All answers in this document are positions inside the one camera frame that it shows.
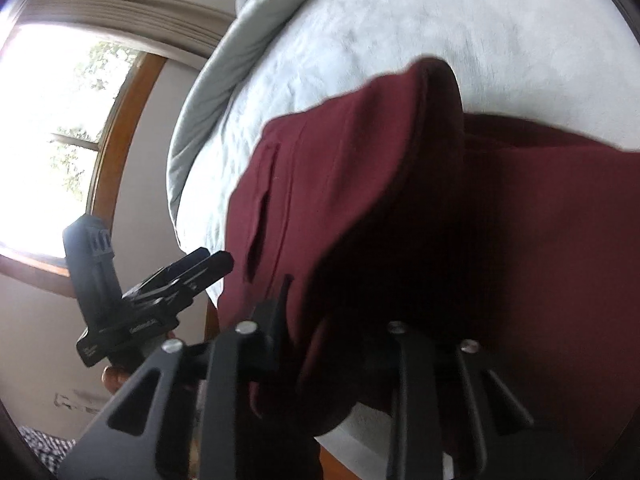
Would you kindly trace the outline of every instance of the tree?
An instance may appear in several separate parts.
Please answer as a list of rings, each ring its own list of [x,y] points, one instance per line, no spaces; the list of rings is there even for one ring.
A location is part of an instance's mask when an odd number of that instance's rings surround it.
[[[110,41],[99,41],[89,49],[88,59],[76,65],[76,77],[81,85],[93,90],[107,88],[110,75],[117,67],[128,69],[138,56],[138,51]]]
[[[74,126],[72,128],[58,127],[56,133],[68,137],[75,137],[76,139],[91,140],[89,134],[81,126]],[[81,184],[84,170],[81,170],[77,164],[78,150],[82,150],[82,148],[71,144],[56,142],[56,151],[51,155],[49,163],[51,169],[55,170],[62,179],[62,186],[70,191],[78,202],[82,202],[82,200],[84,200],[84,193],[82,192]]]

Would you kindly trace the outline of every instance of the curtain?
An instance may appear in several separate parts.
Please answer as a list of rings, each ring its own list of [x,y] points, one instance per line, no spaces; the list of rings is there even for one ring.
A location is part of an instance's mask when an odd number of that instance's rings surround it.
[[[184,0],[28,0],[17,25],[90,28],[111,41],[200,69],[233,19]]]

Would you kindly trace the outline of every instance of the wooden window frame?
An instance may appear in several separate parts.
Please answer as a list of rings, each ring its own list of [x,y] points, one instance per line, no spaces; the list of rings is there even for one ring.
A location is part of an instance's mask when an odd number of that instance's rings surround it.
[[[86,211],[101,218],[109,230],[113,227],[118,192],[131,141],[165,62],[165,57],[141,54],[130,70],[107,118]],[[68,270],[52,263],[53,260],[46,257],[41,259],[37,254],[22,253],[0,244],[1,274],[60,296],[74,298],[76,295]]]

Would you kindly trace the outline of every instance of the silver screw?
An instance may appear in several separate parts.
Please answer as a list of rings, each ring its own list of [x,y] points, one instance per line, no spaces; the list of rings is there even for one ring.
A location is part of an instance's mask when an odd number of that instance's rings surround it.
[[[181,350],[184,346],[184,343],[179,339],[167,339],[164,343],[162,343],[162,350],[167,352],[168,354],[173,354],[178,350]]]
[[[402,321],[389,321],[389,324],[386,326],[386,330],[390,334],[403,334],[406,332],[406,325]]]
[[[465,339],[462,343],[460,343],[460,349],[465,354],[477,354],[480,349],[480,343],[478,341],[474,341],[473,339]]]
[[[241,321],[236,325],[236,332],[241,335],[249,335],[258,330],[258,324],[255,321]]]

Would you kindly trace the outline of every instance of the hand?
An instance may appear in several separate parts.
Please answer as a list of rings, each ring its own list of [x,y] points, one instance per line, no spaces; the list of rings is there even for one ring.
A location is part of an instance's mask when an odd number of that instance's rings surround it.
[[[166,335],[167,339],[175,338],[173,332]],[[130,374],[117,366],[107,366],[102,372],[102,384],[111,395],[114,395],[129,379]]]

